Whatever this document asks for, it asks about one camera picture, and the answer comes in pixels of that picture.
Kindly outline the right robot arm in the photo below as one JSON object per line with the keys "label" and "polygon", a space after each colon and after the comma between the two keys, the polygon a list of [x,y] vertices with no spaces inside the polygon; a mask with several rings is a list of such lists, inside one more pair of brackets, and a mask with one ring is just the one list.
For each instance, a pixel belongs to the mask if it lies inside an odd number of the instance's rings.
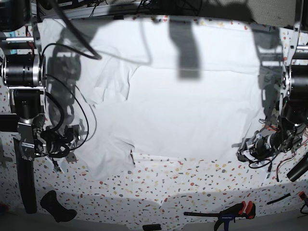
{"label": "right robot arm", "polygon": [[[0,57],[0,77],[9,93],[11,114],[1,120],[1,131],[17,132],[14,138],[18,170],[29,172],[38,157],[48,157],[56,171],[62,168],[56,158],[67,157],[69,144],[78,140],[77,131],[68,127],[65,134],[58,134],[64,122],[64,110],[56,99],[46,92],[46,62],[40,49],[39,32],[32,37],[18,37],[17,43],[34,43],[37,54],[5,54]],[[53,128],[44,130],[46,98],[49,98],[60,112],[60,120]]]}

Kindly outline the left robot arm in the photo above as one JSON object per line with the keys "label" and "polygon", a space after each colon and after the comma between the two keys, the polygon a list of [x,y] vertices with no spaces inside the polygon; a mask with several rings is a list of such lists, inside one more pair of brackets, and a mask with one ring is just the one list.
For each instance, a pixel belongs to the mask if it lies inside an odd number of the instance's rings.
{"label": "left robot arm", "polygon": [[271,167],[279,154],[291,152],[295,155],[305,144],[303,136],[308,128],[308,66],[295,62],[308,59],[307,44],[300,44],[300,34],[307,31],[308,2],[298,0],[295,23],[278,84],[277,126],[269,135],[257,130],[252,137],[243,138],[236,153],[237,159],[247,162],[250,168]]}

